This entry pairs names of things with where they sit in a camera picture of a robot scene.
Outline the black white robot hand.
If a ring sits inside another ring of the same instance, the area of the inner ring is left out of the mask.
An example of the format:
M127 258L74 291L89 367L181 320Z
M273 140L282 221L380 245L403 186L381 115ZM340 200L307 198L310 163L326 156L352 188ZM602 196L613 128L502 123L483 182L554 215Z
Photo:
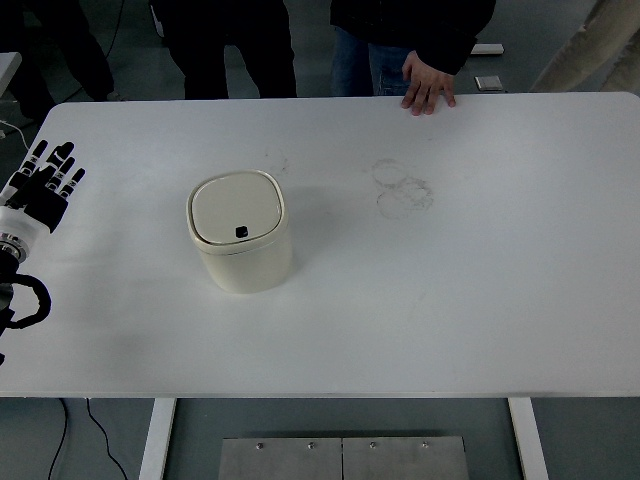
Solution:
M43 171L53 175L47 188L44 185L27 186L26 176L31 176L36 170L47 146L46 140L37 144L0 194L1 233L19 238L27 246L33 246L39 238L55 231L67 209L66 199L86 173L84 168L79 168L59 194L55 192L75 163L71 157L74 143L68 141L56 146L44 164Z

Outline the bystander bare hand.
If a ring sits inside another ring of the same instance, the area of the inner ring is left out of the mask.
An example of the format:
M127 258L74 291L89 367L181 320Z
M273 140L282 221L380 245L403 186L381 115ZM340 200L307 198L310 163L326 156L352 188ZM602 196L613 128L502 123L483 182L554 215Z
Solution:
M427 65L415 50L408 53L402 74L408 88L401 107L408 109L413 116L433 114L441 96L448 107L456 106L454 76Z

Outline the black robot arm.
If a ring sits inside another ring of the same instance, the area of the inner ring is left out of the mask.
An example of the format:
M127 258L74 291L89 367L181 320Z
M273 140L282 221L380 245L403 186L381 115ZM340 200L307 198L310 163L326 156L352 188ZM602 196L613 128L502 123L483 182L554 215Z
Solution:
M21 330L44 321L52 300L38 278L21 274L19 267L29 257L36 241L53 233L60 224L69 197L83 179L85 170L72 169L74 143L53 148L43 164L48 142L40 141L1 190L1 330ZM16 319L11 308L17 286L30 289L38 301L34 313Z

